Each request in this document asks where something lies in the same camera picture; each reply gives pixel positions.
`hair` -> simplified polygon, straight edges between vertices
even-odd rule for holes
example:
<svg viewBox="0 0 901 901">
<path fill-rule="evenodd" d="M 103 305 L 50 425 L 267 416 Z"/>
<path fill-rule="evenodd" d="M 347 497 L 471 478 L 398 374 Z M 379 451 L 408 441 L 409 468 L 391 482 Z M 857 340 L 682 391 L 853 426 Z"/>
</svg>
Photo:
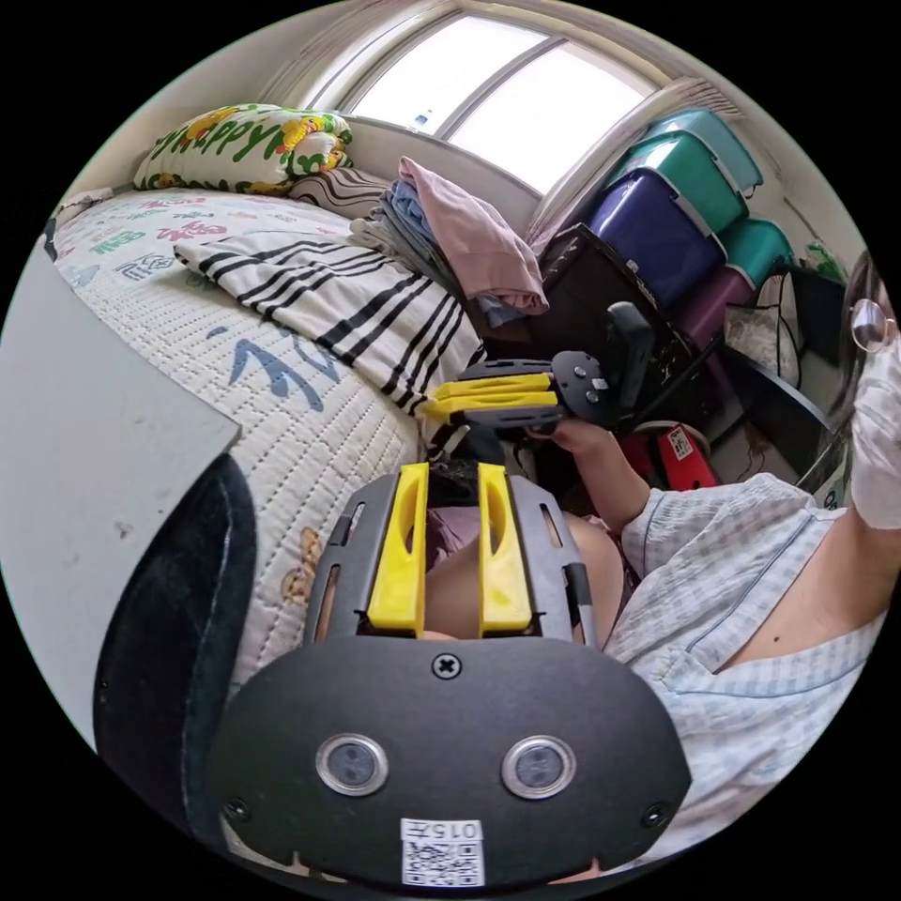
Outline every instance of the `hair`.
<svg viewBox="0 0 901 901">
<path fill-rule="evenodd" d="M 882 286 L 882 279 L 873 262 L 870 251 L 864 251 L 851 270 L 848 286 L 845 289 L 845 300 L 842 304 L 842 322 L 839 346 L 839 371 L 841 382 L 835 400 L 832 402 L 830 415 L 834 417 L 835 427 L 844 431 L 850 424 L 854 412 L 854 397 L 861 379 L 866 354 L 854 343 L 851 334 L 851 310 L 862 298 L 876 300 Z"/>
</svg>

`striped blanket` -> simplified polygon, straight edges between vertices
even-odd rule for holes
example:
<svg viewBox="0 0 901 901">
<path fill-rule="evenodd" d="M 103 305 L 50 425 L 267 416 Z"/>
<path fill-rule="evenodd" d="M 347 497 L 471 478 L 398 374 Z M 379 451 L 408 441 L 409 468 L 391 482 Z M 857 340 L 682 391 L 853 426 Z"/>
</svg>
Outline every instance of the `striped blanket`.
<svg viewBox="0 0 901 901">
<path fill-rule="evenodd" d="M 264 321 L 299 332 L 357 370 L 417 419 L 429 458 L 463 436 L 424 419 L 420 408 L 485 352 L 459 301 L 430 279 L 377 251 L 297 232 L 179 243 L 175 254 Z"/>
</svg>

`plastic storage box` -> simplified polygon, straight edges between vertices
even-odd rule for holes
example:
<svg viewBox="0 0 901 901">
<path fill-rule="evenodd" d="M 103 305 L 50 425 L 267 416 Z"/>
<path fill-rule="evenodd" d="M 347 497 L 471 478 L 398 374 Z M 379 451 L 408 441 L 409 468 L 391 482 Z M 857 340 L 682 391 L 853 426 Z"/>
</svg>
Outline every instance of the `plastic storage box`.
<svg viewBox="0 0 901 901">
<path fill-rule="evenodd" d="M 744 148 L 732 129 L 710 110 L 684 110 L 655 122 L 640 142 L 686 131 L 703 141 L 719 161 L 720 168 L 731 178 L 735 188 L 745 196 L 763 184 L 763 175 L 754 158 Z"/>
<path fill-rule="evenodd" d="M 695 348 L 702 351 L 723 331 L 725 308 L 748 306 L 755 296 L 756 290 L 743 272 L 732 266 L 721 266 L 676 305 L 670 318 Z M 724 396 L 731 394 L 732 388 L 715 354 L 708 358 L 707 366 Z"/>
<path fill-rule="evenodd" d="M 793 263 L 791 244 L 782 229 L 767 219 L 736 222 L 722 235 L 728 264 L 759 288 L 777 263 Z"/>
<path fill-rule="evenodd" d="M 686 206 L 664 178 L 641 169 L 605 191 L 583 222 L 669 307 L 725 262 L 723 245 Z"/>
<path fill-rule="evenodd" d="M 748 215 L 744 198 L 723 174 L 710 149 L 687 131 L 640 142 L 626 153 L 607 183 L 615 184 L 640 169 L 665 178 L 715 235 Z"/>
</svg>

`yellow pillowcase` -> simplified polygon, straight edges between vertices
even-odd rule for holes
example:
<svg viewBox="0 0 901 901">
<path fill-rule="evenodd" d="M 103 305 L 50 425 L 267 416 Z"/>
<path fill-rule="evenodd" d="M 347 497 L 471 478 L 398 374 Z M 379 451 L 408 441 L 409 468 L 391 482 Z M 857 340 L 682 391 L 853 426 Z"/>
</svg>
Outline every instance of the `yellow pillowcase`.
<svg viewBox="0 0 901 901">
<path fill-rule="evenodd" d="M 134 187 L 287 194 L 303 176 L 347 166 L 347 123 L 332 113 L 265 103 L 198 115 L 155 143 Z"/>
</svg>

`hand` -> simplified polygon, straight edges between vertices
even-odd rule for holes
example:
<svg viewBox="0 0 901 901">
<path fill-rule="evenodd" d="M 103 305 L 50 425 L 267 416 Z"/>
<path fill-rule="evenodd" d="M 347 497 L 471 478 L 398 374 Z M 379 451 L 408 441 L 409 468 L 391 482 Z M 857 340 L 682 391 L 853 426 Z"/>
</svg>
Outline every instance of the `hand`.
<svg viewBox="0 0 901 901">
<path fill-rule="evenodd" d="M 550 439 L 573 456 L 586 456 L 614 440 L 613 436 L 601 426 L 591 425 L 589 422 L 577 419 L 560 420 L 551 435 L 541 435 L 531 429 L 526 429 L 526 431 L 533 438 Z"/>
</svg>

